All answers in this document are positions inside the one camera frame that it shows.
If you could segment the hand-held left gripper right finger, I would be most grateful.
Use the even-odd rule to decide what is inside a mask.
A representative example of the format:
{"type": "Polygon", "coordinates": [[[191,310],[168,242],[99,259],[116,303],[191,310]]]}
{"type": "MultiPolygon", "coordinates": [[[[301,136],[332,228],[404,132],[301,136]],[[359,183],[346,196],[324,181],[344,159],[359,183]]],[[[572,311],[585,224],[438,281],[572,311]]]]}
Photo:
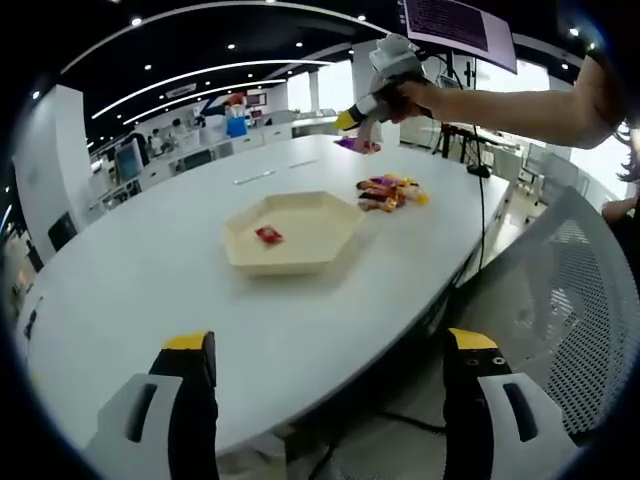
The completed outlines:
{"type": "Polygon", "coordinates": [[[489,337],[450,328],[443,381],[446,479],[554,479],[574,459],[560,407],[489,337]]]}

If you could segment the person's right hand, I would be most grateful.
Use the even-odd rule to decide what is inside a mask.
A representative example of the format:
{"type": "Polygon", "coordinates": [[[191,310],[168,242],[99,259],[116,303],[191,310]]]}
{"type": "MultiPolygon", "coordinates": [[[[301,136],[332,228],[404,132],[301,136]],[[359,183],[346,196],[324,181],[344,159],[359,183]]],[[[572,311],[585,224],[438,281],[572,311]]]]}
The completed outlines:
{"type": "Polygon", "coordinates": [[[394,124],[420,116],[441,119],[443,91],[440,87],[429,82],[408,80],[399,84],[396,87],[396,92],[399,94],[400,100],[390,113],[390,120],[394,124]]]}

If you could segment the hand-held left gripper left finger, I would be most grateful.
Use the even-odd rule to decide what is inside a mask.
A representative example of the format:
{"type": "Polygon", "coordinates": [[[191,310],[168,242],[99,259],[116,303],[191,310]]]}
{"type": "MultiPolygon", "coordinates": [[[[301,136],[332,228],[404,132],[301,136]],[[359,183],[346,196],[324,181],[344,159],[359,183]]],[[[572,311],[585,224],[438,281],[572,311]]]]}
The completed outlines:
{"type": "Polygon", "coordinates": [[[84,456],[102,479],[217,479],[215,336],[164,343],[101,408],[84,456]]]}

